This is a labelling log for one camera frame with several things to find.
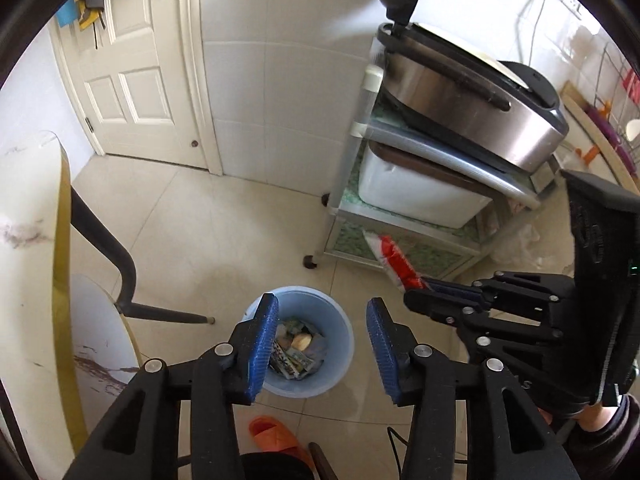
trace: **blue trash can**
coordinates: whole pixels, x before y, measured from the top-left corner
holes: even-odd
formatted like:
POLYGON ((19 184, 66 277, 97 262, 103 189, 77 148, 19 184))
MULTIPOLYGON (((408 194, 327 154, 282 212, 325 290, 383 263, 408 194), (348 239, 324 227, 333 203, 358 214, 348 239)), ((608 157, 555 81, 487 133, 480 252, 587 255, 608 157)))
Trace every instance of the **blue trash can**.
MULTIPOLYGON (((264 387, 273 394, 306 399, 333 388, 347 373, 353 359, 353 329, 349 318, 332 298, 306 286, 283 286, 270 290, 278 298, 280 319, 291 317, 314 325, 326 338, 327 354, 315 374, 302 380, 287 380, 270 368, 264 387)), ((247 309, 242 321, 251 319, 260 303, 257 298, 247 309)))

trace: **white tiled wall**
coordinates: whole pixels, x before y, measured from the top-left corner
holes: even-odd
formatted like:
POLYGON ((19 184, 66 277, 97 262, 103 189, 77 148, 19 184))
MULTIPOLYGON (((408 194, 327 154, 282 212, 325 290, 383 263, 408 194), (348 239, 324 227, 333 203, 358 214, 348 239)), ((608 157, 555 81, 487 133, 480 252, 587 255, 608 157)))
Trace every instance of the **white tiled wall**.
POLYGON ((72 178, 94 154, 66 95, 46 26, 24 51, 0 91, 0 150, 15 137, 40 130, 58 136, 72 178))
MULTIPOLYGON (((413 20, 497 59, 528 63, 543 0, 420 0, 413 20)), ((303 192, 328 191, 371 39, 378 0, 202 0, 207 84, 223 170, 303 192)), ((546 0, 532 66, 557 88, 591 97, 597 36, 559 0, 546 0)), ((613 85, 605 74, 600 91, 613 85)))

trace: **red and white wrapper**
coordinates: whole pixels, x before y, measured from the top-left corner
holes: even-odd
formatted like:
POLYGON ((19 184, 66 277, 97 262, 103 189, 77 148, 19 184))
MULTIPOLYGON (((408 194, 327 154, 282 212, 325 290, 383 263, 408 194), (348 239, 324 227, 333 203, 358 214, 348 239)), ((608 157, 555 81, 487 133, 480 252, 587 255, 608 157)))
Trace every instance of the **red and white wrapper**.
POLYGON ((428 288, 390 236, 383 236, 365 230, 362 232, 367 244, 369 244, 371 251, 385 269, 386 274, 402 292, 412 288, 428 288))

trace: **cream panel door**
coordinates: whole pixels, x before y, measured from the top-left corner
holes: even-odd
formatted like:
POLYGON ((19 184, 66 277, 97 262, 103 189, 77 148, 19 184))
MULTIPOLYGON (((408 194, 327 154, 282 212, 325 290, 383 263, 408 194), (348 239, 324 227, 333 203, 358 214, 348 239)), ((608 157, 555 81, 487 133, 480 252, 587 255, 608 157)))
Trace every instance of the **cream panel door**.
POLYGON ((105 0, 103 28, 60 29, 84 113, 107 153, 206 168, 182 58, 178 0, 105 0))

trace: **orange slipper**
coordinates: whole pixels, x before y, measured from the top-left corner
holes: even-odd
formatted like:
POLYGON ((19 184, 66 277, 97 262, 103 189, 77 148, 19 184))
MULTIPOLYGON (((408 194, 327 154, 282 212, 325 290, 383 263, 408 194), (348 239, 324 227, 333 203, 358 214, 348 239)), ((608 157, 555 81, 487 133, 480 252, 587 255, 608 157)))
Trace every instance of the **orange slipper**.
POLYGON ((299 458, 312 470, 314 462, 284 424, 272 416, 257 416, 249 422, 249 434, 262 451, 277 451, 299 458))

